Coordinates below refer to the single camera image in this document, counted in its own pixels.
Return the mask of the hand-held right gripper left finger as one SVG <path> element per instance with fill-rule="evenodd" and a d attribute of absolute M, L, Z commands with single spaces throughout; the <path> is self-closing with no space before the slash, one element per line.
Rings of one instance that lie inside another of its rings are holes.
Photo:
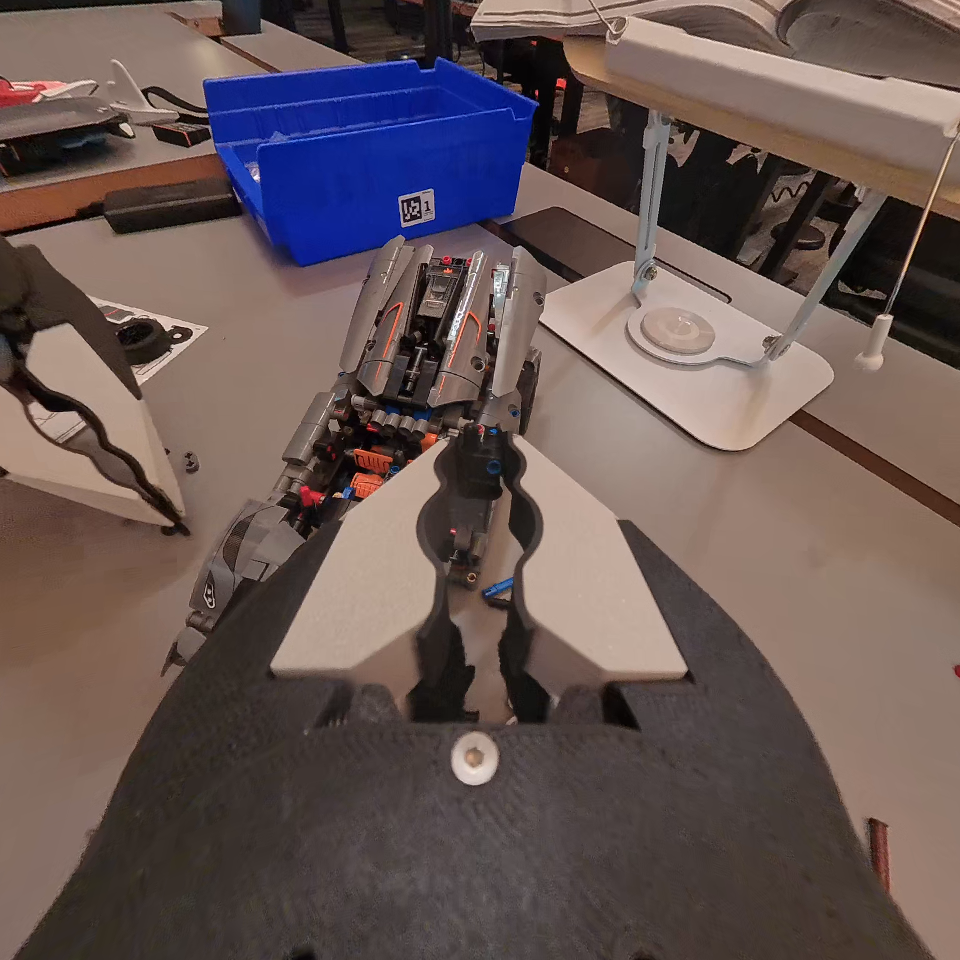
<path fill-rule="evenodd" d="M 273 655 L 274 676 L 378 685 L 417 721 L 464 717 L 470 666 L 426 512 L 448 484 L 437 463 L 449 446 L 438 439 L 346 513 Z"/>

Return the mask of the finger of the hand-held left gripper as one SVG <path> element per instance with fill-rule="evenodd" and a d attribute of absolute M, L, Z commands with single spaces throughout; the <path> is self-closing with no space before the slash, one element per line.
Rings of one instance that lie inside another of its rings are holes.
<path fill-rule="evenodd" d="M 44 434 L 9 385 L 1 396 L 3 478 L 124 520 L 182 528 L 183 497 L 143 399 L 101 418 L 87 411 L 92 443 L 73 445 Z"/>
<path fill-rule="evenodd" d="M 15 344 L 15 392 L 27 403 L 32 417 L 31 406 L 37 404 L 48 412 L 76 415 L 86 429 L 89 427 L 81 418 L 88 411 L 101 419 L 118 411 L 126 400 L 146 402 L 142 396 L 134 397 L 68 325 L 35 333 L 27 344 Z M 184 498 L 182 523 L 186 526 Z"/>

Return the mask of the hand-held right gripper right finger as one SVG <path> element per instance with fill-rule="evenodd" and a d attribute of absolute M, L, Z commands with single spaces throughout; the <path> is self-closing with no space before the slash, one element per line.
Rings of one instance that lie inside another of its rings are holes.
<path fill-rule="evenodd" d="M 616 515 L 515 437 L 504 449 L 521 547 L 498 645 L 512 715 L 543 721 L 571 689 L 673 682 L 687 662 Z"/>

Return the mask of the grey lego car model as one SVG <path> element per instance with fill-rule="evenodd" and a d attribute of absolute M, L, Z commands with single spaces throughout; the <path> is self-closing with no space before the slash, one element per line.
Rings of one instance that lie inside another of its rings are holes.
<path fill-rule="evenodd" d="M 478 441 L 484 477 L 455 495 L 442 558 L 455 583 L 475 588 L 502 437 L 523 436 L 534 407 L 542 354 L 532 339 L 546 292 L 545 267 L 522 246 L 504 262 L 483 250 L 439 256 L 402 236 L 382 246 L 358 295 L 337 381 L 311 402 L 269 497 L 247 501 L 212 548 L 162 673 L 186 666 L 247 585 L 472 425 L 490 436 Z"/>

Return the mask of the brown lego axle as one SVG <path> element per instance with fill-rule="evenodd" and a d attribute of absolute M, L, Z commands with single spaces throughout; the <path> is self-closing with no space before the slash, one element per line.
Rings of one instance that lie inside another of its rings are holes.
<path fill-rule="evenodd" d="M 876 817 L 865 821 L 870 869 L 883 890 L 892 890 L 892 867 L 889 824 Z"/>

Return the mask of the black flat box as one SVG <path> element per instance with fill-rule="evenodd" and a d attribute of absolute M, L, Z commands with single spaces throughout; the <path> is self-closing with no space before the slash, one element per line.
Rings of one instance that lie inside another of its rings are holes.
<path fill-rule="evenodd" d="M 101 207 L 114 234 L 171 229 L 242 214 L 234 187 L 223 176 L 111 191 Z"/>

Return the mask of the dark grey pouch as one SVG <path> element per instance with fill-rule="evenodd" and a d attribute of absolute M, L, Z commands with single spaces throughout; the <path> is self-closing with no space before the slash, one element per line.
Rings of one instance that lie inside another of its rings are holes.
<path fill-rule="evenodd" d="M 122 109 L 92 95 L 5 106 L 1 109 L 1 174 L 20 176 L 61 162 L 107 137 L 135 139 Z"/>

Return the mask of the red and white object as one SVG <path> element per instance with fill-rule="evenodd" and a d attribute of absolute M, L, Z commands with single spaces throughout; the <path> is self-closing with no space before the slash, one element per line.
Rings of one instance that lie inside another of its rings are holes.
<path fill-rule="evenodd" d="M 1 109 L 93 95 L 100 84 L 90 78 L 62 80 L 9 80 L 1 77 Z"/>

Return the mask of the light grey angular object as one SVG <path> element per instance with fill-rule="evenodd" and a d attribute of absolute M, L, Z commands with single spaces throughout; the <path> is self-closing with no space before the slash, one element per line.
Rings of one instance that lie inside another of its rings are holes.
<path fill-rule="evenodd" d="M 110 77 L 105 86 L 105 98 L 114 110 L 126 114 L 128 122 L 138 127 L 151 127 L 176 122 L 179 112 L 152 105 L 135 83 L 124 64 L 112 58 Z"/>

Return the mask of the blue plastic bin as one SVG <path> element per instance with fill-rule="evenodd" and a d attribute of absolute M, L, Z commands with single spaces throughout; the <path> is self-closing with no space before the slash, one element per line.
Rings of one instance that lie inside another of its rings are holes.
<path fill-rule="evenodd" d="M 207 78 L 239 200 L 299 266 L 511 214 L 536 103 L 443 58 Z"/>

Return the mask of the white instruction booklet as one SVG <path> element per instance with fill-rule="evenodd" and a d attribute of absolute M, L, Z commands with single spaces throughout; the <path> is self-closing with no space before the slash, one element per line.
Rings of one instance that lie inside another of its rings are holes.
<path fill-rule="evenodd" d="M 483 1 L 479 42 L 599 36 L 644 18 L 694 37 L 957 90 L 957 1 Z"/>

